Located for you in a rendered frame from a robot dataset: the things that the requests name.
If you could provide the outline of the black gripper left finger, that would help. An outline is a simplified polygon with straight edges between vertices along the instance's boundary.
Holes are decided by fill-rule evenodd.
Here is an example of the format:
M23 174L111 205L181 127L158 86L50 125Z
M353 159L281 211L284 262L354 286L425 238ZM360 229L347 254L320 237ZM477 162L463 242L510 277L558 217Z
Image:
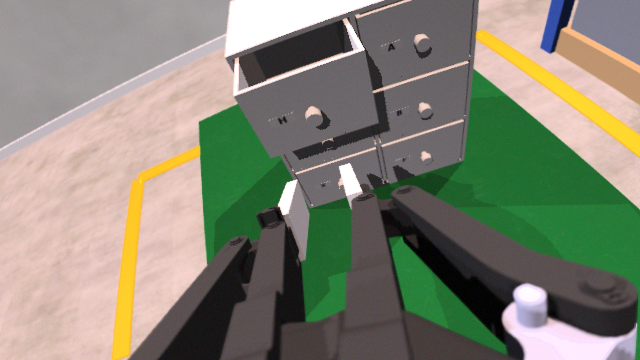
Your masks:
M306 322L309 216L298 180L288 182L279 205L256 215L260 238L228 241L128 360L280 360L281 325Z

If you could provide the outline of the small grey chest of drawers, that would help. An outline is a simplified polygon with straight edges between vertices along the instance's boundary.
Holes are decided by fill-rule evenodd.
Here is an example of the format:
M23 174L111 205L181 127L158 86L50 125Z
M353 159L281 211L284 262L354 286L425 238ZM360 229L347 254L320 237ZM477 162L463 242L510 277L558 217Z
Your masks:
M358 30L355 21L357 14L396 2L399 0L233 0L230 2L229 20L227 29L225 59L228 62L231 70L235 71L235 59L275 43L284 41L286 39L295 37L297 35L306 33L308 31L323 27L325 25L348 19L358 39ZM479 0L473 0L472 6L472 22L471 22L471 37L470 37L470 52L469 57L459 59L444 65L440 65L422 72L418 72L388 83L384 83L375 87L372 87L373 91L381 89L414 77L418 77L436 70L440 70L455 64L459 64L465 61L469 62L468 66L468 79L467 79L467 91L466 91L466 103L465 103L465 115L442 124L438 124L423 130L419 130L401 137L397 137L385 142L379 140L377 125L372 125L375 145L350 152L326 161L322 161L298 170L293 170L285 154L280 155L293 180L298 180L303 197L308 204L309 208L314 208L323 204L327 204L336 200L346 198L346 196L333 199L317 205L312 205L305 190L303 189L299 179L296 176L297 172L325 164L349 155L353 155L371 148L376 147L383 184L372 187L372 189L382 187L391 183L395 183L407 178L411 178L423 173L427 173L442 167L446 167L461 161L464 161L474 58L475 58L475 46L476 46L476 34L477 34L477 21L478 21L478 8ZM407 176L395 181L388 182L386 178L386 172L383 162L383 156L381 151L381 145L400 140L418 133L422 133L440 126L444 126L459 120L464 120L462 146L460 160L439 166L427 171L423 171L411 176Z

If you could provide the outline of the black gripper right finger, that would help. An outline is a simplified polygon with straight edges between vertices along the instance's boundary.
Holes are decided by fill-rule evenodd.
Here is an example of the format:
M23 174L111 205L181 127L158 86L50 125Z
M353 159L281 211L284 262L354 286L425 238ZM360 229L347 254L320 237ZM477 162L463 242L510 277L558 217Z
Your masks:
M400 236L508 356L635 360L638 290L627 278L532 251L417 186L377 199L350 163L339 169L351 208L339 360L413 360L388 239Z

